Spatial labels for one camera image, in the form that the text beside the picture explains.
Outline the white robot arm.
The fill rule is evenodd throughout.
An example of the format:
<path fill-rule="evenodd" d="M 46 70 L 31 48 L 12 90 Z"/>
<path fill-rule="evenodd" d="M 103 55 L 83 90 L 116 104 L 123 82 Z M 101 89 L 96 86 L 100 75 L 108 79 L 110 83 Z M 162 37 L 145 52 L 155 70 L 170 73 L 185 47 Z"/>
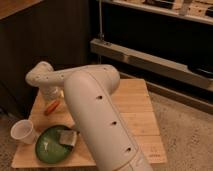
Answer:
<path fill-rule="evenodd" d="M 116 68 L 99 64 L 56 71 L 42 61 L 26 74 L 26 82 L 48 99 L 56 97 L 55 87 L 64 89 L 68 110 L 99 171 L 153 171 L 111 100 L 120 82 Z"/>

